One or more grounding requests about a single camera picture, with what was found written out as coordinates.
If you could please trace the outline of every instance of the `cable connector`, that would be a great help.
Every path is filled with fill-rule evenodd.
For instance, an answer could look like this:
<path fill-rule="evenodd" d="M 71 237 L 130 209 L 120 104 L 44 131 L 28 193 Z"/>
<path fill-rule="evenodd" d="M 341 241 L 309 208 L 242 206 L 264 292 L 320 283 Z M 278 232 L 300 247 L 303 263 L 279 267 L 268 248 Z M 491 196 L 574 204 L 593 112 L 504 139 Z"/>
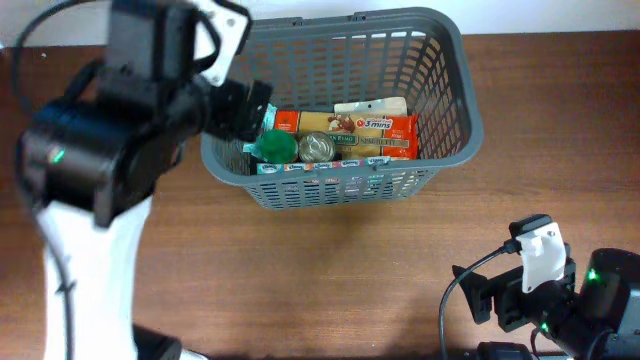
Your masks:
<path fill-rule="evenodd" d="M 516 239 L 509 239 L 504 242 L 503 248 L 506 254 L 513 254 L 515 252 L 520 253 L 522 245 Z"/>

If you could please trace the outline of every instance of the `gray plastic basket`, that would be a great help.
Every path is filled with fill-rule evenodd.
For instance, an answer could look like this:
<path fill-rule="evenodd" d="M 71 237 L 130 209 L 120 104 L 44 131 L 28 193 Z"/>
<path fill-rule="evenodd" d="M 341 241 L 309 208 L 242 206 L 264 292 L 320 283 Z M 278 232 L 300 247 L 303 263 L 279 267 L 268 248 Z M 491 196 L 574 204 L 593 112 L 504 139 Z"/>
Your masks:
<path fill-rule="evenodd" d="M 440 169 L 469 160 L 482 143 L 460 32 L 434 10 L 256 21 L 230 78 L 271 83 L 279 109 L 332 112 L 336 103 L 403 96 L 420 115 L 420 159 L 372 167 L 249 175 L 242 144 L 203 135 L 209 172 L 269 209 L 405 199 Z"/>

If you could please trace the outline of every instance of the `can lid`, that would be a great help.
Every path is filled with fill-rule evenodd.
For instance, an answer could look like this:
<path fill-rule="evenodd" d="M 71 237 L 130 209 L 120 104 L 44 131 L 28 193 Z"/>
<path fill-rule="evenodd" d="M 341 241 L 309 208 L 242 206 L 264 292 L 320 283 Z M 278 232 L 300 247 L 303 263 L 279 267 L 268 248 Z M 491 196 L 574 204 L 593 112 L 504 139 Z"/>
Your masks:
<path fill-rule="evenodd" d="M 315 131 L 300 140 L 299 151 L 304 162 L 331 161 L 336 154 L 336 145 L 329 135 Z"/>

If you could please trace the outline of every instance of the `green led light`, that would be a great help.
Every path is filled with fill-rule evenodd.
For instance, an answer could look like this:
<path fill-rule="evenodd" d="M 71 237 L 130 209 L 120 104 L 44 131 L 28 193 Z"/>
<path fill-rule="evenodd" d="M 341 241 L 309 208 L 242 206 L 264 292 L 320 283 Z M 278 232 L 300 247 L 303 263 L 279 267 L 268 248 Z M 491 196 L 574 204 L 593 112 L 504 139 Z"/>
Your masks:
<path fill-rule="evenodd" d="M 596 273 L 595 270 L 591 269 L 587 273 L 587 279 L 588 280 L 597 280 L 598 279 L 598 274 Z"/>
<path fill-rule="evenodd" d="M 58 153 L 56 153 L 56 155 L 53 157 L 51 162 L 53 162 L 54 164 L 57 164 L 62 160 L 63 157 L 64 157 L 64 149 L 60 149 Z"/>

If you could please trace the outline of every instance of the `wooden table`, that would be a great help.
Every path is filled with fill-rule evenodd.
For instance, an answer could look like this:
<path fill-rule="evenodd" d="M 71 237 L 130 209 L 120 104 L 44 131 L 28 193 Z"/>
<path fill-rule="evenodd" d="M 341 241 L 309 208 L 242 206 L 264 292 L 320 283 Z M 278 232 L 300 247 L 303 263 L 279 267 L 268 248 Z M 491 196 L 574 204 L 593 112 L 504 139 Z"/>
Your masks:
<path fill-rule="evenodd" d="M 164 176 L 138 255 L 135 321 L 209 354 L 372 356 L 436 350 L 451 265 L 546 212 L 573 247 L 578 277 L 600 247 L 640 247 L 640 32 L 466 36 L 485 139 L 469 163 L 410 200 L 272 212 L 205 170 L 199 141 Z M 0 358 L 39 359 L 42 244 L 18 206 L 12 146 L 26 119 L 0 56 Z M 35 49 L 25 83 L 42 104 L 98 53 Z M 481 273 L 517 266 L 503 256 Z M 462 292 L 451 347 L 528 343 L 531 326 L 476 326 Z M 553 344 L 539 340 L 543 349 Z"/>

